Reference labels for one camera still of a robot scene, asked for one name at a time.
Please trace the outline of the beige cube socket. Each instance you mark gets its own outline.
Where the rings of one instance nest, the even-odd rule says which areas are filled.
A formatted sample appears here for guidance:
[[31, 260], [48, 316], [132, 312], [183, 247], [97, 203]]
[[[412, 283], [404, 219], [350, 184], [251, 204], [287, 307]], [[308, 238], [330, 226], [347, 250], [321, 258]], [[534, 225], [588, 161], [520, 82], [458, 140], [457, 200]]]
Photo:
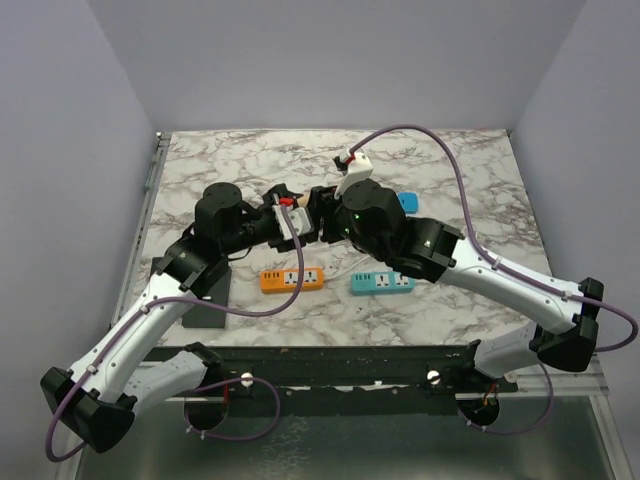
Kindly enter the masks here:
[[310, 203], [311, 195], [305, 194], [296, 199], [297, 206], [300, 208], [306, 208]]

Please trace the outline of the orange power strip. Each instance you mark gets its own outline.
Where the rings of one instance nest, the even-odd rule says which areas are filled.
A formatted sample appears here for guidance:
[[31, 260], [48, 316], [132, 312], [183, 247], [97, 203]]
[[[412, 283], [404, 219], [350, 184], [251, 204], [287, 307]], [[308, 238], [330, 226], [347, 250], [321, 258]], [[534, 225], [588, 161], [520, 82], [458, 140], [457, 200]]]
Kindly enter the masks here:
[[[293, 292], [298, 285], [298, 269], [266, 270], [259, 275], [263, 294]], [[320, 290], [324, 286], [324, 273], [319, 267], [306, 267], [302, 275], [302, 290]]]

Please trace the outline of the teal power strip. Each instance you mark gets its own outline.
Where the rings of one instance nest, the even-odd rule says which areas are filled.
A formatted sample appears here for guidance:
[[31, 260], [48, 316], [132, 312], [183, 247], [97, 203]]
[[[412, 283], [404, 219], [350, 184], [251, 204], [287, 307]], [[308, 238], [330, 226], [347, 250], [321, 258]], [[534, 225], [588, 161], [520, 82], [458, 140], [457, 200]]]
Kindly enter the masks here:
[[394, 271], [357, 272], [351, 275], [350, 292], [354, 296], [410, 293], [415, 280]]

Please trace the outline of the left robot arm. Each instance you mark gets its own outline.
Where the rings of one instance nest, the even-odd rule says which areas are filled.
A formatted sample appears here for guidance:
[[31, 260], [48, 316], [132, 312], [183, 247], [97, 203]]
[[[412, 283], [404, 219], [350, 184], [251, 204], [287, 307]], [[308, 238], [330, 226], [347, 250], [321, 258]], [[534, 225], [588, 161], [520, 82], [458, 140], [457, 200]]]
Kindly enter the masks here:
[[283, 184], [271, 188], [259, 206], [243, 199], [239, 187], [208, 186], [194, 209], [193, 223], [157, 264], [129, 310], [84, 356], [69, 368], [50, 368], [40, 381], [53, 418], [45, 451], [64, 424], [97, 453], [117, 445], [146, 406], [194, 389], [206, 395], [220, 385], [221, 371], [198, 348], [189, 347], [147, 373], [135, 373], [161, 336], [194, 306], [206, 306], [212, 286], [229, 270], [232, 254], [268, 244], [280, 252], [300, 253], [318, 238], [320, 192], [295, 194]]

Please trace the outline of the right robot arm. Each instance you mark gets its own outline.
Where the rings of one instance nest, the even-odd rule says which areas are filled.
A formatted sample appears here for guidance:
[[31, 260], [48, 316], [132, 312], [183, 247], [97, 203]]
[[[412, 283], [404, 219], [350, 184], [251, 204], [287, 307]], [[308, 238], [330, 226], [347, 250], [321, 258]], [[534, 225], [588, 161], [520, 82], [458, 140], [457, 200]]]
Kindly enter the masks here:
[[583, 372], [598, 335], [602, 283], [556, 280], [476, 247], [460, 230], [432, 218], [405, 214], [397, 194], [372, 180], [341, 196], [315, 187], [305, 207], [316, 236], [349, 241], [358, 251], [416, 280], [454, 286], [506, 306], [527, 323], [494, 339], [474, 341], [459, 367], [461, 383], [481, 391], [495, 378], [542, 363]]

